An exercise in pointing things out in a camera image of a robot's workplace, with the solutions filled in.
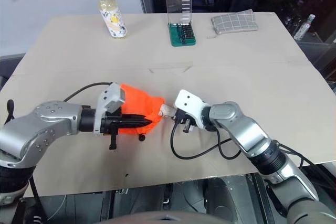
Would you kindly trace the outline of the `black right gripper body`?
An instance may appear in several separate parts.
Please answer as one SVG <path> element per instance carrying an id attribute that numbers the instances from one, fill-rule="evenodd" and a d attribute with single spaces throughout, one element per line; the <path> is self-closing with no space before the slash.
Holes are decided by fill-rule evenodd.
<path id="1" fill-rule="evenodd" d="M 179 124 L 183 125 L 182 131 L 184 133 L 188 133 L 189 131 L 192 131 L 193 128 L 196 126 L 195 120 L 181 109 L 177 109 L 176 113 L 179 115 Z"/>

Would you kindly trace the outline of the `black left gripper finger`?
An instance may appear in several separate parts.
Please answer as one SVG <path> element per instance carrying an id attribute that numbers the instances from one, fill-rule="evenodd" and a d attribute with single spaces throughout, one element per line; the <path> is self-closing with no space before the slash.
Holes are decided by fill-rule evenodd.
<path id="1" fill-rule="evenodd" d="M 152 122 L 120 122 L 119 129 L 136 129 L 150 125 Z"/>
<path id="2" fill-rule="evenodd" d="M 121 121 L 134 122 L 134 123 L 151 123 L 152 121 L 147 119 L 144 115 L 139 114 L 122 114 Z"/>

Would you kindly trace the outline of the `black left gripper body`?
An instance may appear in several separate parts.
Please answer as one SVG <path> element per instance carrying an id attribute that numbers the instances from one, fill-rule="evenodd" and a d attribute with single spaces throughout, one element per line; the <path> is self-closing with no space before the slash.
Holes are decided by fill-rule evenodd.
<path id="1" fill-rule="evenodd" d="M 109 150 L 117 149 L 117 135 L 119 124 L 121 122 L 121 110 L 116 110 L 113 113 L 106 112 L 101 120 L 100 133 L 103 135 L 110 135 Z"/>

